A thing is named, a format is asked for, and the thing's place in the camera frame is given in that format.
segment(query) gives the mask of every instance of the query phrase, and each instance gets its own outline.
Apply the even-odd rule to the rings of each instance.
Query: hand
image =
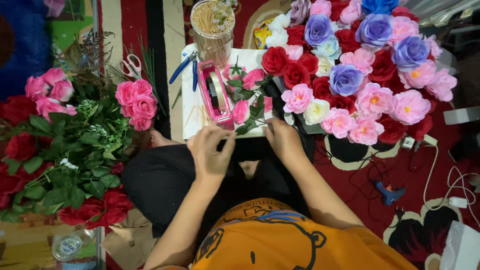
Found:
[[[263,127],[265,136],[277,157],[287,168],[307,157],[300,136],[293,126],[278,118],[267,119],[267,123],[268,127]]]
[[[228,136],[221,152],[216,150],[220,141]],[[217,192],[227,173],[228,164],[235,148],[237,133],[218,126],[204,127],[187,142],[195,161],[196,181],[201,186]]]

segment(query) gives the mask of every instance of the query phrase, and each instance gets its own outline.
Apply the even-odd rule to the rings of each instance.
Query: person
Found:
[[[251,180],[231,158],[235,132],[205,127],[186,146],[152,132],[157,147],[122,177],[161,235],[145,270],[416,269],[335,194],[292,126],[267,122],[276,157],[258,162]]]

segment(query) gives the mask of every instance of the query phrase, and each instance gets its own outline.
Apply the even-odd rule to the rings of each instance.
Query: light blue rose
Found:
[[[316,56],[325,56],[336,60],[342,54],[342,48],[339,46],[336,36],[331,35],[327,41],[317,46],[312,53]]]

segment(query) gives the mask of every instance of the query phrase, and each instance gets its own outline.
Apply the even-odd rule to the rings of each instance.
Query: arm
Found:
[[[314,222],[338,229],[364,226],[310,163],[297,131],[277,118],[269,119],[265,135],[297,182]]]
[[[175,217],[145,263],[145,270],[167,265],[187,267],[193,260],[195,239],[205,210],[215,196],[227,172],[235,147],[235,135],[219,127],[206,127],[188,141],[195,161],[196,178]],[[228,136],[222,152],[216,147]]]

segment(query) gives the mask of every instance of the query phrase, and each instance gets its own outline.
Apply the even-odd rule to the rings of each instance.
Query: white rose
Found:
[[[265,39],[267,47],[285,47],[288,41],[288,34],[285,29],[280,31],[273,31],[272,35]]]
[[[279,16],[275,17],[273,21],[270,23],[268,28],[273,31],[280,31],[290,25],[290,13],[280,14]]]
[[[330,110],[330,103],[322,99],[314,99],[308,105],[308,108],[303,112],[305,124],[313,125],[320,123],[325,114]]]
[[[330,70],[335,65],[335,61],[323,55],[320,55],[317,57],[318,57],[318,70],[317,70],[317,73],[315,73],[315,75],[317,77],[330,75]]]

